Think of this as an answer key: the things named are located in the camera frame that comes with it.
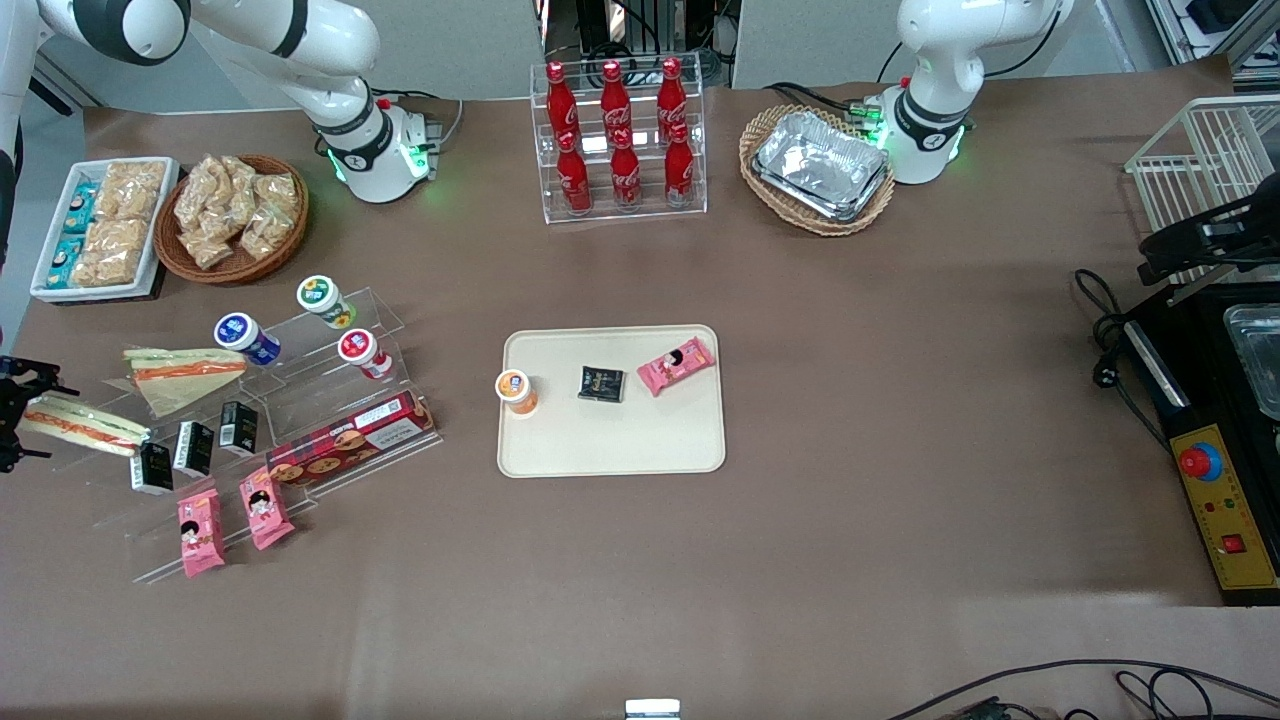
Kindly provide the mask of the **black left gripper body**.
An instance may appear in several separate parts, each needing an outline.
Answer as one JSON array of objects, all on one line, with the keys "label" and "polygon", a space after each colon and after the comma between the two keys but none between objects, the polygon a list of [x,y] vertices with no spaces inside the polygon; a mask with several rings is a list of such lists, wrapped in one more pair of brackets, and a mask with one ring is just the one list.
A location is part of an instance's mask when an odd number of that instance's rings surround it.
[{"label": "black left gripper body", "polygon": [[1247,208],[1212,215],[1197,227],[1201,265],[1252,269],[1277,264],[1277,196],[1252,196]]}]

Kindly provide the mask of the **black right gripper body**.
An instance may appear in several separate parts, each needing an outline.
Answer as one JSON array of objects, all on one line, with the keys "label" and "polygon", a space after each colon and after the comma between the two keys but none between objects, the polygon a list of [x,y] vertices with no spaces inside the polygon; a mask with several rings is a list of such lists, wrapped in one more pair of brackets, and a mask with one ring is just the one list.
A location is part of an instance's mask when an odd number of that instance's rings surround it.
[{"label": "black right gripper body", "polygon": [[24,361],[1,357],[1,473],[12,471],[22,457],[17,425],[26,409],[26,388],[19,382],[24,375]]}]

